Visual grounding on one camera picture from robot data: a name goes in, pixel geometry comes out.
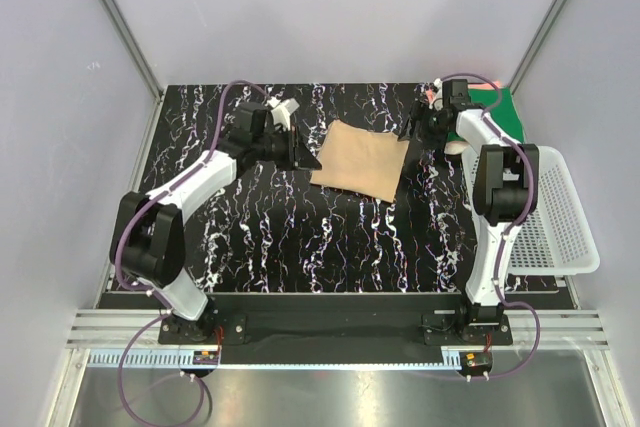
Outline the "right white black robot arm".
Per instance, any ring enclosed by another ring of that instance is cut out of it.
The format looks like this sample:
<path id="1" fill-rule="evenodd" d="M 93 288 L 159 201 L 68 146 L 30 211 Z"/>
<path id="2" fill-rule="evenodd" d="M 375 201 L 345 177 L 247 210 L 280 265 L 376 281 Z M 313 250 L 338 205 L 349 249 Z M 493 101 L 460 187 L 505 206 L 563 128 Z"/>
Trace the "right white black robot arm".
<path id="1" fill-rule="evenodd" d="M 438 78 L 424 98 L 411 108 L 400 138 L 420 139 L 427 149 L 443 148 L 450 134 L 469 144 L 478 161 L 471 203 L 478 219 L 477 249 L 464 287 L 454 331 L 466 343 L 476 343 L 498 329 L 508 306 L 504 287 L 510 254 L 522 224 L 536 209 L 539 149 L 523 144 L 498 126 L 491 111 L 502 101 L 494 82 L 477 76 L 497 94 L 485 106 L 471 99 L 470 73 Z"/>

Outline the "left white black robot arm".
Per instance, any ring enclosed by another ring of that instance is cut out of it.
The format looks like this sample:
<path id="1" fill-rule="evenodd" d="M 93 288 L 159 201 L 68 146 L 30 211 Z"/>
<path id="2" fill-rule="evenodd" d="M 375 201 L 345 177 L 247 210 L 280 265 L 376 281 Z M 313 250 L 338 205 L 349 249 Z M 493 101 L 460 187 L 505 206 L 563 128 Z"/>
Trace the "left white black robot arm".
<path id="1" fill-rule="evenodd" d="M 120 201 L 109 252 L 118 280 L 133 277 L 135 289 L 159 295 L 182 318 L 181 331 L 193 342 L 208 341 L 216 319 L 185 269 L 185 226 L 212 196 L 259 162 L 285 171 L 320 169 L 293 123 L 298 108 L 293 98 L 240 104 L 215 147 L 164 185 L 129 192 Z"/>

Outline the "beige t shirt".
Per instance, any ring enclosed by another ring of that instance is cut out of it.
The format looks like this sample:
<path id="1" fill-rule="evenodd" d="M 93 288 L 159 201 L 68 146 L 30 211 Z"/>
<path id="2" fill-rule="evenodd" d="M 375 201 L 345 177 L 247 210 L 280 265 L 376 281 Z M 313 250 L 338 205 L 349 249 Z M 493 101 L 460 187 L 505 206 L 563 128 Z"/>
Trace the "beige t shirt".
<path id="1" fill-rule="evenodd" d="M 409 141 L 392 132 L 335 120 L 317 155 L 322 168 L 311 174 L 310 183 L 393 203 L 408 148 Z"/>

